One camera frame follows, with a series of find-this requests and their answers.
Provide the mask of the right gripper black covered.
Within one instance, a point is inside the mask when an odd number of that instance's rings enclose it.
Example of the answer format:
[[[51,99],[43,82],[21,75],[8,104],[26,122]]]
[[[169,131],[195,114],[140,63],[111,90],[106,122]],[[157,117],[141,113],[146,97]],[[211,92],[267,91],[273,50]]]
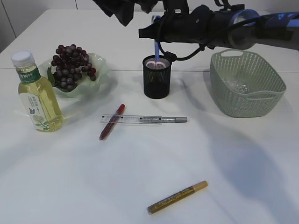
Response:
[[[160,42],[205,43],[228,27],[230,20],[230,12],[212,11],[200,5],[189,14],[166,13],[148,27],[139,29],[139,37]]]

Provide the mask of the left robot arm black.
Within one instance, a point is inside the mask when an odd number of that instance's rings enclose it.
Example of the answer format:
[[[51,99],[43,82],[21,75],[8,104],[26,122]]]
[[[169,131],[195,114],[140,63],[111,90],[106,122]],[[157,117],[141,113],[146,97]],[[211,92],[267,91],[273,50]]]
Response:
[[[133,19],[135,4],[145,13],[151,12],[157,0],[94,0],[93,1],[108,17],[115,15],[117,20],[127,26]]]

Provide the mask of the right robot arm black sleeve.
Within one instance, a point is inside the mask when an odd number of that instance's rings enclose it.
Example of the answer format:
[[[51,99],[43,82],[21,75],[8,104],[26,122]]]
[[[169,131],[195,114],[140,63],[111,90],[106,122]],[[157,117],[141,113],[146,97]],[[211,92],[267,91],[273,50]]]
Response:
[[[255,44],[299,49],[299,13],[282,12],[259,15],[252,9],[212,11],[201,5],[205,19],[204,34],[215,37],[208,47],[246,50]]]

